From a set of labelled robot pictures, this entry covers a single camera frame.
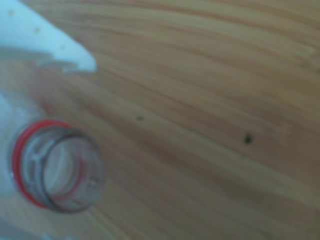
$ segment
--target wooden surface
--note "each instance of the wooden surface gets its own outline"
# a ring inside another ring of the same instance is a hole
[[[1,85],[90,133],[107,184],[82,214],[12,197],[0,216],[79,240],[320,239],[319,1],[26,2],[99,70],[6,62]]]

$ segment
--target bottle opening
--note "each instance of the bottle opening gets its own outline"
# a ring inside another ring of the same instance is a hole
[[[101,193],[104,164],[83,132],[51,119],[19,135],[12,171],[20,192],[39,207],[62,213],[82,211]]]

